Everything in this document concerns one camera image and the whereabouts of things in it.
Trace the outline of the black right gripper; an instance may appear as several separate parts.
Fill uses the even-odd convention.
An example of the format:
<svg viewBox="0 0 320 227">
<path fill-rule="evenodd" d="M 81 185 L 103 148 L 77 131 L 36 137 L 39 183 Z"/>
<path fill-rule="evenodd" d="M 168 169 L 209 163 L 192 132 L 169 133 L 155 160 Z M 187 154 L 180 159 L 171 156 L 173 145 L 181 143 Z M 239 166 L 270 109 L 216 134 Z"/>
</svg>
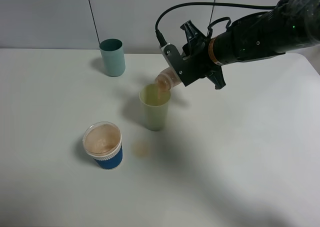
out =
<svg viewBox="0 0 320 227">
<path fill-rule="evenodd" d="M 180 26 L 187 43 L 183 45 L 183 56 L 195 56 L 208 71 L 205 76 L 215 85 L 216 90 L 226 86 L 222 66 L 249 59 L 250 48 L 241 41 L 240 31 L 231 27 L 215 37 L 204 35 L 191 20 Z"/>
</svg>

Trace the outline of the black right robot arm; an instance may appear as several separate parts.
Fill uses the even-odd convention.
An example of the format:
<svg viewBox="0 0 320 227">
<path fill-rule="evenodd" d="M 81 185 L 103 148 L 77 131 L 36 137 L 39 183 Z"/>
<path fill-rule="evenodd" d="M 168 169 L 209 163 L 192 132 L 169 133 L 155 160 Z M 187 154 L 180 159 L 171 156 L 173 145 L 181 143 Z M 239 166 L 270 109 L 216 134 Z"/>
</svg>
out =
<svg viewBox="0 0 320 227">
<path fill-rule="evenodd" d="M 175 72 L 185 86 L 208 78 L 220 90 L 226 85 L 224 65 L 270 59 L 319 45 L 320 0 L 280 0 L 271 11 L 235 21 L 222 17 L 207 29 L 200 49 Z"/>
</svg>

